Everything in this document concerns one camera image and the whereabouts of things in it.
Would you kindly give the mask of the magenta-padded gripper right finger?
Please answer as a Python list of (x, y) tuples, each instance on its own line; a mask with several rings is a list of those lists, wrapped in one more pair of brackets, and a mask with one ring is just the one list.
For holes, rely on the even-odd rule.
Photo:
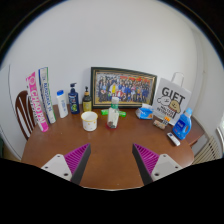
[(148, 185), (182, 169), (169, 155), (158, 155), (136, 143), (133, 144), (132, 153), (144, 185)]

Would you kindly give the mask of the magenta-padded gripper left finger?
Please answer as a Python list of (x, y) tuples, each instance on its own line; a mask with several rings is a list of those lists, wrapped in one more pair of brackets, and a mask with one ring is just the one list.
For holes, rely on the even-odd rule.
[(66, 155), (56, 154), (42, 169), (79, 185), (90, 154), (91, 145), (87, 143)]

